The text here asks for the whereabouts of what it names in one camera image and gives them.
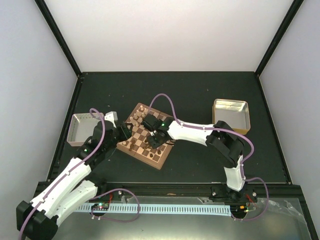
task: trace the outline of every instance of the black metal frame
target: black metal frame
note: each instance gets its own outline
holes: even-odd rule
[[[60,32],[58,25],[56,24],[56,21],[54,20],[54,17],[51,15],[51,12],[44,0],[34,0],[35,3],[38,5],[38,8],[40,9],[44,19],[48,23],[53,35],[55,36],[57,42],[59,43],[64,55],[68,59],[71,67],[73,68],[73,71],[77,77],[79,77],[82,72],[80,68],[78,67],[78,64],[72,55],[64,37],[62,36],[62,33]]]
[[[64,37],[62,33],[60,32],[53,16],[50,13],[50,10],[48,6],[46,5],[44,0],[34,0],[40,9],[41,13],[43,14],[43,17],[45,18],[47,24],[49,25],[50,29],[52,30],[52,33],[54,34],[57,42],[59,43],[60,47],[62,48],[66,58],[68,59],[70,65],[72,66],[75,74],[77,75],[78,79],[74,88],[74,92],[72,95],[72,99],[63,123],[62,131],[59,137],[59,141],[56,147],[56,151],[53,156],[53,160],[50,166],[50,170],[47,176],[47,181],[46,182],[39,182],[38,186],[35,191],[35,196],[41,193],[45,188],[47,188],[52,180],[54,180],[58,174],[59,174],[59,165],[60,165],[60,157],[62,154],[62,150],[64,148],[64,144],[67,139],[67,134],[68,134],[68,127],[71,122],[71,117],[72,114],[74,113],[76,103],[78,101],[79,93],[82,87],[82,83],[84,80],[83,73],[81,72],[80,68],[77,65],[77,62],[75,58],[73,57],[66,41],[64,40]],[[293,0],[287,14],[285,15],[280,27],[278,28],[272,42],[270,43],[267,51],[265,52],[258,68],[255,71],[255,76],[257,81],[259,82],[261,94],[264,98],[264,104],[265,107],[268,111],[268,115],[270,118],[270,122],[272,123],[272,118],[269,112],[268,104],[265,99],[265,95],[259,80],[259,76],[261,75],[262,71],[266,67],[268,61],[270,60],[272,54],[274,53],[276,47],[278,46],[280,40],[282,39],[283,35],[285,34],[287,28],[289,27],[291,21],[293,20],[294,16],[296,15],[298,9],[300,8],[301,4],[303,3],[304,0]],[[276,130],[274,125],[272,124],[273,130],[274,130],[274,135],[277,136]],[[279,149],[280,147],[280,142],[278,137],[276,137],[276,142],[278,144]],[[305,220],[307,222],[307,227],[309,229],[311,238],[313,240],[317,240],[318,235],[315,229],[315,226],[313,224],[308,206],[306,204],[306,200],[304,198],[303,192],[301,190],[301,187],[298,185],[292,185],[291,184],[291,177],[289,174],[289,170],[287,168],[285,158],[282,154],[282,159],[283,159],[283,165],[284,169],[283,171],[285,172],[288,182],[287,184],[268,184],[268,190],[269,190],[269,196],[271,198],[298,198]],[[197,197],[209,197],[212,196],[213,189],[217,188],[225,188],[225,184],[217,183],[217,184],[110,184],[108,186],[110,189],[113,188],[126,188],[129,190],[132,190],[133,192],[137,193],[140,196],[161,196],[165,195],[167,196],[168,193],[171,194],[176,194],[177,196],[184,195],[184,196],[197,196]],[[257,196],[259,197],[265,197],[266,192],[265,188],[262,184],[248,184],[247,186],[247,191],[252,191],[254,190],[257,193]]]
[[[267,48],[258,68],[255,71],[255,74],[259,77],[263,70],[265,69],[267,63],[269,62],[272,54],[276,50],[279,42],[281,41],[282,37],[284,36],[285,32],[287,31],[291,21],[294,19],[296,13],[298,12],[301,4],[304,0],[293,0],[288,12],[286,13],[282,23],[280,24],[278,30],[276,31],[269,47]]]

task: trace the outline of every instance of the white robotic arm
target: white robotic arm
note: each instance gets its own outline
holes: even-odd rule
[[[243,143],[237,137],[218,130],[222,128],[232,130],[225,122],[203,125],[179,120],[178,123],[171,117],[161,121],[148,114],[142,124],[151,131],[151,136],[147,140],[153,148],[159,147],[168,140],[186,140],[218,149],[216,152],[220,156],[217,158],[225,159],[223,167],[227,186],[237,192],[244,187],[246,177],[241,163]]]
[[[78,149],[62,173],[30,203],[22,201],[17,206],[19,231],[26,223],[23,233],[28,238],[51,240],[74,210],[97,194],[106,192],[106,182],[94,175],[92,170],[116,148],[117,143],[131,137],[133,125],[124,122],[116,124],[117,120],[116,112],[107,113],[104,124],[98,122],[92,136]]]

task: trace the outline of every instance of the red wire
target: red wire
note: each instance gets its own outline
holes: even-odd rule
[[[249,201],[250,201],[251,203],[253,203],[254,206],[257,208],[257,204],[256,204],[254,201],[252,201],[252,199],[250,198],[250,196],[249,196],[247,193],[245,194],[245,196],[246,196],[246,198],[249,199]]]
[[[111,200],[112,200],[112,198],[113,198],[113,195],[112,195],[112,193],[110,193],[110,198],[109,198],[109,204],[111,203]]]

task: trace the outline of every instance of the wooden chessboard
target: wooden chessboard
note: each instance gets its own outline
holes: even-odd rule
[[[157,149],[149,147],[147,143],[147,136],[150,135],[150,132],[141,125],[143,118],[148,113],[148,109],[149,107],[142,103],[138,103],[135,106],[132,113],[126,120],[126,123],[133,124],[132,137],[127,141],[119,142],[117,144],[117,149],[160,170],[173,146],[165,143]],[[160,112],[154,108],[150,109],[149,114],[152,114],[157,119],[161,120],[171,117],[170,115]]]

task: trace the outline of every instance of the purple cable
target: purple cable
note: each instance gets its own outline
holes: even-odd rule
[[[130,194],[135,198],[136,204],[138,205],[137,213],[136,213],[135,216],[134,216],[132,219],[130,219],[130,220],[118,220],[118,219],[113,219],[113,218],[109,218],[109,217],[100,217],[100,219],[109,220],[109,221],[117,222],[117,223],[123,223],[123,224],[133,222],[134,220],[136,220],[136,219],[139,217],[139,213],[140,213],[140,203],[139,203],[139,200],[138,200],[137,196],[136,196],[132,191],[129,191],[129,190],[124,189],[124,188],[116,188],[116,189],[107,191],[107,192],[105,192],[105,193],[103,193],[103,194],[101,194],[101,195],[99,195],[99,196],[95,196],[95,197],[91,198],[90,200],[94,200],[94,199],[101,198],[101,197],[103,197],[103,196],[105,196],[105,195],[108,195],[108,194],[110,194],[110,193],[113,193],[113,192],[115,192],[115,191],[125,191],[125,192],[127,192],[127,193],[130,193]],[[91,216],[94,217],[94,218],[99,218],[98,216],[94,216],[94,210],[95,210],[95,209],[92,209],[92,210],[91,210]]]
[[[184,126],[184,127],[187,127],[187,128],[190,128],[190,129],[198,129],[198,130],[209,130],[209,131],[218,131],[218,132],[225,132],[225,133],[229,133],[229,134],[233,134],[233,135],[236,135],[237,137],[239,138],[242,138],[243,140],[245,140],[251,147],[251,151],[250,153],[244,157],[242,159],[242,161],[240,162],[241,164],[243,164],[248,158],[250,158],[252,156],[252,154],[254,153],[255,151],[255,146],[254,144],[252,143],[252,141],[250,141],[249,138],[247,138],[246,136],[243,136],[241,135],[240,133],[237,133],[235,131],[232,131],[232,130],[228,130],[228,129],[223,129],[223,128],[217,128],[217,127],[200,127],[200,126],[193,126],[193,125],[188,125],[188,124],[184,124],[183,122],[181,122],[177,116],[176,116],[176,111],[175,111],[175,107],[174,107],[174,103],[172,102],[172,100],[170,99],[170,97],[165,94],[165,93],[159,93],[158,95],[156,95],[151,103],[150,103],[150,106],[149,106],[149,109],[148,109],[148,112],[150,111],[152,105],[154,104],[154,101],[160,97],[160,96],[164,96],[166,97],[169,102],[170,102],[170,105],[171,105],[171,109],[172,109],[172,114],[173,114],[173,117],[174,117],[174,120],[181,126]],[[240,172],[241,172],[241,176],[244,178],[245,177],[245,173],[244,173],[244,167],[243,166],[240,166]]]
[[[69,173],[71,173],[74,169],[76,169],[76,168],[77,168],[78,166],[80,166],[82,163],[84,163],[84,162],[87,161],[89,158],[91,158],[92,155],[95,154],[96,151],[100,148],[100,146],[101,146],[101,144],[102,144],[102,142],[103,142],[103,140],[104,140],[104,138],[105,138],[106,126],[105,126],[104,116],[103,116],[100,112],[98,112],[98,110],[96,110],[95,108],[91,108],[91,109],[90,109],[90,114],[91,114],[93,117],[95,117],[95,116],[93,115],[93,112],[95,112],[95,113],[98,114],[98,116],[99,116],[99,118],[100,118],[100,120],[101,120],[101,123],[102,123],[102,136],[101,136],[101,139],[100,139],[98,145],[95,147],[95,149],[94,149],[87,157],[85,157],[81,162],[79,162],[79,163],[76,164],[74,167],[72,167],[72,168],[70,169]],[[59,179],[55,182],[55,184],[54,184],[54,185],[48,190],[48,192],[43,196],[43,200],[45,200],[45,199],[48,197],[48,195],[55,189],[55,187],[56,187],[66,176],[67,176],[67,174],[62,175],[62,177],[59,178]],[[29,215],[25,218],[25,220],[24,220],[24,222],[23,222],[23,224],[22,224],[22,227],[21,227],[21,229],[20,229],[20,233],[19,233],[19,237],[18,237],[19,240],[22,240],[22,235],[23,235],[23,232],[24,232],[24,230],[25,230],[25,228],[26,228],[26,225],[27,225],[28,221],[30,220],[31,216],[35,213],[35,211],[37,210],[37,208],[38,208],[41,204],[42,204],[42,202],[39,202],[39,203],[32,209],[32,211],[29,213]]]
[[[268,191],[268,188],[267,188],[267,184],[265,183],[265,181],[262,180],[262,178],[260,177],[253,177],[253,178],[250,178],[248,180],[246,180],[246,182],[251,182],[251,181],[254,181],[254,180],[259,180],[263,183],[264,185],[264,188],[265,188],[265,193],[266,193],[266,203],[265,203],[265,208],[263,209],[263,211],[258,215],[258,216],[255,216],[255,217],[252,217],[252,218],[249,218],[249,219],[241,219],[241,218],[236,218],[232,213],[231,213],[231,217],[234,219],[234,220],[238,220],[238,221],[252,221],[252,220],[257,220],[259,219],[268,209],[268,206],[269,206],[269,191]]]

